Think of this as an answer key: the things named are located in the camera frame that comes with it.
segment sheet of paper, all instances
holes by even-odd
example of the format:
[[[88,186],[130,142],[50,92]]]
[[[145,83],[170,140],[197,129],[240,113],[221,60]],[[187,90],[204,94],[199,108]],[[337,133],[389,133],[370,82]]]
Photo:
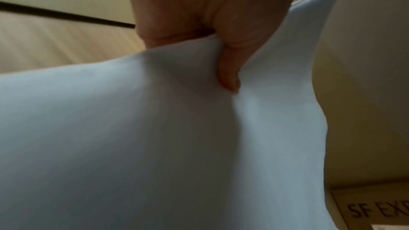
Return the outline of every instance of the sheet of paper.
[[[311,83],[335,1],[294,4],[237,95],[214,36],[1,76],[0,228],[335,229]]]

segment hand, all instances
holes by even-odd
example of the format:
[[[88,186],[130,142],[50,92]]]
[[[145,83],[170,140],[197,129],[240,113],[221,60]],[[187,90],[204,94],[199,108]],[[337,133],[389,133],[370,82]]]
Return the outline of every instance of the hand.
[[[277,30],[292,0],[131,0],[136,31],[147,48],[216,33],[225,43],[220,83],[238,91],[238,73]]]

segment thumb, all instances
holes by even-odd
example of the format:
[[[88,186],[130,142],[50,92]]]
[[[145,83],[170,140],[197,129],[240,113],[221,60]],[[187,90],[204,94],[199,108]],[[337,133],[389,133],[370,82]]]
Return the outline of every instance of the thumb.
[[[241,86],[239,71],[261,45],[247,48],[226,46],[217,67],[217,77],[220,84],[232,92],[238,92]]]

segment white paper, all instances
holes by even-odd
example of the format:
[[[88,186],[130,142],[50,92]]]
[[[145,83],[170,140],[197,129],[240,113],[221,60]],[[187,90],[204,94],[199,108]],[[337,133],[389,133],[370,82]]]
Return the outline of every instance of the white paper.
[[[0,77],[0,229],[335,229],[313,56],[336,0],[294,4],[219,86],[223,45]]]

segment dark line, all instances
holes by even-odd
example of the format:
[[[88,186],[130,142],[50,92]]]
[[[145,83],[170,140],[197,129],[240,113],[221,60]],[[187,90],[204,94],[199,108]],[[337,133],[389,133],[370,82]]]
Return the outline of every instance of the dark line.
[[[0,11],[6,12],[13,12],[19,14],[30,14],[35,16],[42,16],[42,17],[51,17],[61,20],[70,20],[70,21],[78,21],[78,22],[86,22],[86,23],[97,23],[97,24],[104,24],[110,26],[119,26],[119,27],[126,27],[126,28],[135,28],[135,24],[131,23],[122,23],[122,22],[115,22],[100,18],[88,17],[78,14],[69,14],[64,12],[58,12],[48,9],[40,9],[35,7],[29,6],[21,6],[16,4],[10,4],[5,2],[0,2]]]

